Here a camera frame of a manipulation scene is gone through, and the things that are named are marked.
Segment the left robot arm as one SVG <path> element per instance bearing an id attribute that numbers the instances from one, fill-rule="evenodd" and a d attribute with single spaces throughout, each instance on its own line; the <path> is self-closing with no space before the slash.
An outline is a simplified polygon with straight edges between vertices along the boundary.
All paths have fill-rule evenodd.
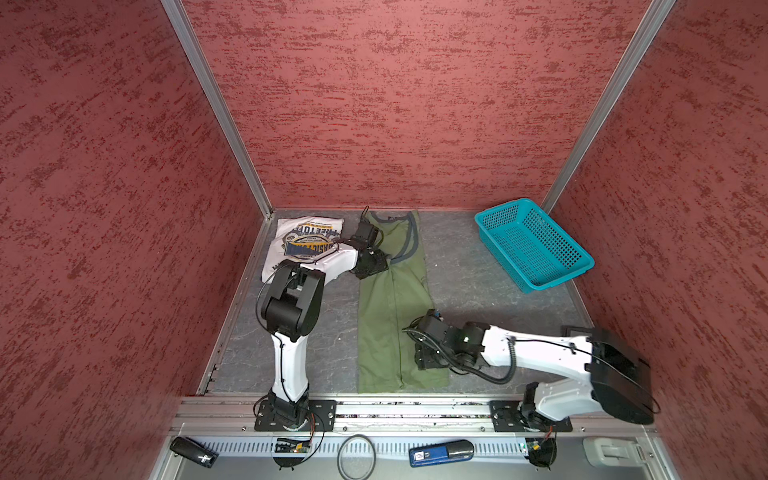
<path id="1" fill-rule="evenodd" d="M 388 255 L 341 243 L 307 259 L 286 258 L 267 277 L 257 318 L 273 341 L 275 375 L 265 416 L 287 430 L 311 422 L 307 343 L 320 317 L 325 285 L 344 273 L 362 280 L 384 272 Z"/>

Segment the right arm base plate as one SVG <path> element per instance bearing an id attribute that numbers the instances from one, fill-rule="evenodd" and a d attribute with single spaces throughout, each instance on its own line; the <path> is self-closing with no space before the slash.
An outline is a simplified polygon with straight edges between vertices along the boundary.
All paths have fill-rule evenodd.
<path id="1" fill-rule="evenodd" d="M 569 417 L 555 421 L 541 415 L 532 404 L 522 401 L 489 402 L 490 418 L 495 432 L 569 433 L 573 426 Z"/>

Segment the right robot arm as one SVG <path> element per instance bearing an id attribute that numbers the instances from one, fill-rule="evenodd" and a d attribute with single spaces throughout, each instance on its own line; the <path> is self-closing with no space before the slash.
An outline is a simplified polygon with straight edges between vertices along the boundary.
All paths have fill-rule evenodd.
<path id="1" fill-rule="evenodd" d="M 646 426 L 658 412 L 649 361 L 607 329 L 564 326 L 554 337 L 479 322 L 456 327 L 431 310 L 403 331 L 420 370 L 449 369 L 496 385 L 510 383 L 518 369 L 556 376 L 528 383 L 519 401 L 490 402 L 497 432 L 569 432 L 571 416 L 599 412 Z"/>

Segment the white tank top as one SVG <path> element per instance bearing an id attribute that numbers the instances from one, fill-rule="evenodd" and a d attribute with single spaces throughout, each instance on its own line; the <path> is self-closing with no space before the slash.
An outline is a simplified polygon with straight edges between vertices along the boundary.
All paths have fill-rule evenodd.
<path id="1" fill-rule="evenodd" d="M 284 260 L 311 263 L 333 251 L 341 239 L 344 220 L 304 216 L 277 220 L 277 230 L 270 242 L 261 281 L 270 282 L 272 274 Z"/>

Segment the green tank top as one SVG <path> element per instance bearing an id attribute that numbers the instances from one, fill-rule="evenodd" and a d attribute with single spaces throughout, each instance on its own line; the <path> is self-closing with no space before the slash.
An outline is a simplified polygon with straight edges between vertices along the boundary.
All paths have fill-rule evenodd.
<path id="1" fill-rule="evenodd" d="M 416 211 L 365 218 L 383 234 L 388 269 L 360 281 L 358 392 L 426 391 L 449 385 L 443 369 L 421 370 L 415 343 L 403 331 L 434 308 Z"/>

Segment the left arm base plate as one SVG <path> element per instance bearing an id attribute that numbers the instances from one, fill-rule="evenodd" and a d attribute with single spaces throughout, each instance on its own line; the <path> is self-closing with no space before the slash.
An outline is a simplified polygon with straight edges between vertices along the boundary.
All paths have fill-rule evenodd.
<path id="1" fill-rule="evenodd" d="M 336 409 L 337 402 L 334 400 L 310 400 L 302 410 L 303 420 L 293 424 L 279 416 L 264 400 L 256 410 L 253 429 L 256 432 L 329 432 L 334 428 Z"/>

